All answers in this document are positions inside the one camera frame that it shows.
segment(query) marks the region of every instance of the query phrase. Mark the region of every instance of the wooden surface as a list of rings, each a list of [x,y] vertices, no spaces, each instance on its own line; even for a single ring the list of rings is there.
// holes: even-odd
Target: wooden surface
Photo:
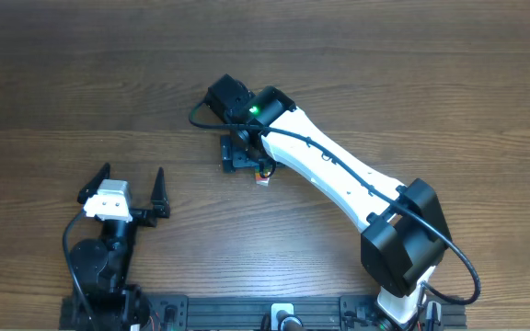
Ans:
[[[0,0],[0,327],[58,325],[61,235],[104,162],[140,205],[166,169],[172,217],[132,263],[145,291],[377,293],[355,228],[308,182],[222,174],[219,133],[187,114],[224,73],[431,183],[482,279],[468,324],[530,327],[530,0]],[[432,283],[471,289],[450,252]]]

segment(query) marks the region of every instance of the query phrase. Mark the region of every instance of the wood grain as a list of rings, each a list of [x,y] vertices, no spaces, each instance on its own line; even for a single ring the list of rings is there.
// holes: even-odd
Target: wood grain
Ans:
[[[139,205],[166,169],[172,217],[139,233],[132,263],[145,291],[376,293],[322,193],[287,169],[268,188],[221,173],[219,132],[187,113],[224,73],[431,183],[482,278],[468,324],[530,327],[530,0],[1,0],[0,328],[58,325],[62,231],[104,162]],[[471,289],[450,252],[432,282]]]

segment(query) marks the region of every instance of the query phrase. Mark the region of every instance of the robotic arm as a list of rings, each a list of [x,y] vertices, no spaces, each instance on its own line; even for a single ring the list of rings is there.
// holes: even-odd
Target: robotic arm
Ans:
[[[203,103],[226,124],[196,122]],[[263,177],[267,164],[273,171],[277,165],[289,166],[339,205],[361,234],[363,266],[382,286],[376,304],[399,328],[418,315],[425,287],[454,301],[427,283],[448,246],[466,263],[476,284],[471,299],[456,303],[477,299],[478,275],[451,242],[434,190],[421,179],[406,187],[365,165],[330,140],[280,90],[269,86],[255,95],[226,74],[208,89],[190,122],[230,130],[221,138],[225,172],[258,166]]]

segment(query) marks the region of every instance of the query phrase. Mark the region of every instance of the wooden table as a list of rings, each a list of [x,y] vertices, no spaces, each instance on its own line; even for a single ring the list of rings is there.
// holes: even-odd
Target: wooden table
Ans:
[[[469,326],[530,327],[530,1],[0,0],[1,328],[58,325],[61,235],[104,162],[141,206],[166,169],[172,217],[132,263],[145,291],[377,293],[351,222],[295,172],[222,174],[220,133],[187,115],[224,73],[431,183],[482,279]],[[471,291],[451,252],[432,284]]]

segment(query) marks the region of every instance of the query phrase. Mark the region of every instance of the tabletop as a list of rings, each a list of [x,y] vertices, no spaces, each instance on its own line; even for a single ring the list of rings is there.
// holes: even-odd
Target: tabletop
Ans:
[[[141,206],[166,171],[171,218],[139,232],[131,267],[144,291],[378,292],[355,227],[310,183],[223,174],[221,132],[187,120],[223,74],[430,183],[482,279],[468,325],[530,327],[530,0],[0,0],[0,328],[58,326],[63,229],[105,162]],[[449,251],[432,284],[472,290]]]

